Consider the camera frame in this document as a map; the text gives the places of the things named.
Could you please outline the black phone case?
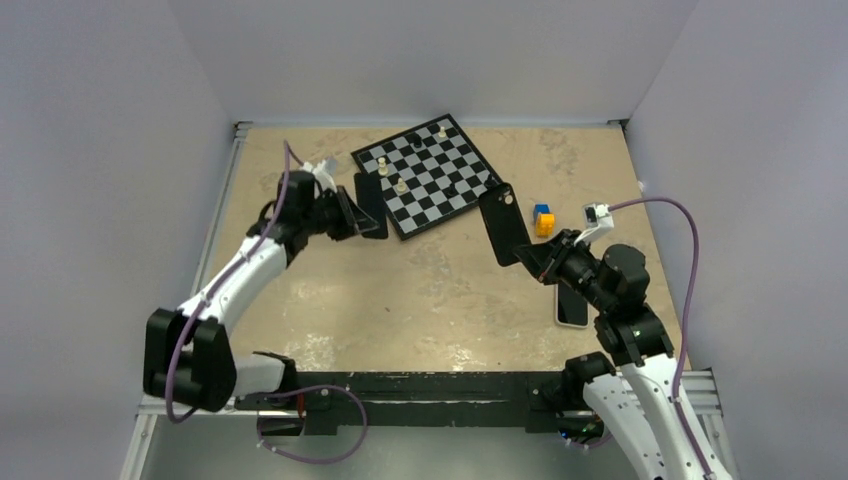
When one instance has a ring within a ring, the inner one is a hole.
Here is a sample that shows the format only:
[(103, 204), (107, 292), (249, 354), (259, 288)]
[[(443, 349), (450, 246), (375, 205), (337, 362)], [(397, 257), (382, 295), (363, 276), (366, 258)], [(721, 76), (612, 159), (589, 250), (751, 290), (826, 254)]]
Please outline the black phone case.
[(479, 209), (498, 265), (517, 263), (516, 249), (531, 240), (512, 185), (500, 183), (481, 194)]

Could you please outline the phone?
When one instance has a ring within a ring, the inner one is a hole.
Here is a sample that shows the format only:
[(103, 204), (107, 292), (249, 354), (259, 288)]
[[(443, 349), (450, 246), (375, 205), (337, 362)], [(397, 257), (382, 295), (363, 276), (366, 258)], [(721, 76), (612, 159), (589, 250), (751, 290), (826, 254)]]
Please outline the phone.
[(588, 327), (586, 301), (567, 285), (555, 286), (555, 323), (558, 326), (585, 329)]

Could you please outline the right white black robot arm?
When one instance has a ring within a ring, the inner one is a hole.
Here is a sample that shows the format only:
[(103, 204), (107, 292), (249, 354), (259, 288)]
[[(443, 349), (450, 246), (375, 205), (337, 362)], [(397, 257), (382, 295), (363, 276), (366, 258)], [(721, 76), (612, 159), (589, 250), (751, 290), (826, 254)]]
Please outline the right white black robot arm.
[(614, 244), (592, 254), (575, 230), (513, 249), (542, 284), (567, 287), (598, 313), (602, 351), (567, 361), (561, 392), (603, 421), (641, 479), (729, 479), (681, 385), (667, 331), (646, 301), (644, 254)]

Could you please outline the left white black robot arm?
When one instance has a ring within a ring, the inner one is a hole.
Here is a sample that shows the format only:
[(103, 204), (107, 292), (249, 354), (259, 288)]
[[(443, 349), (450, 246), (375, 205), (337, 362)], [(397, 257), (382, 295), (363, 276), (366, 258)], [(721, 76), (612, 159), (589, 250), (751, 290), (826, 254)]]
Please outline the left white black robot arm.
[(354, 191), (316, 169), (284, 175), (275, 199), (260, 210), (234, 256), (205, 287), (174, 310), (159, 308), (147, 320), (142, 388), (190, 411), (217, 412), (231, 398), (260, 395), (272, 408), (297, 399), (292, 359), (256, 351), (236, 357), (230, 337), (264, 288), (291, 266), (313, 236), (333, 241), (381, 231), (386, 209), (380, 183), (357, 174)]

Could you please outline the black smartphone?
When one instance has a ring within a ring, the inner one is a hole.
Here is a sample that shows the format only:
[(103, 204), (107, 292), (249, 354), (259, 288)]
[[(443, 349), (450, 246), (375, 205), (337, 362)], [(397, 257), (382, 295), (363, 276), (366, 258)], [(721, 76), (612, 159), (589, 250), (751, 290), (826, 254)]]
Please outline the black smartphone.
[(374, 229), (363, 232), (361, 236), (366, 239), (386, 240), (389, 232), (381, 177), (377, 174), (356, 173), (353, 179), (358, 206), (376, 224)]

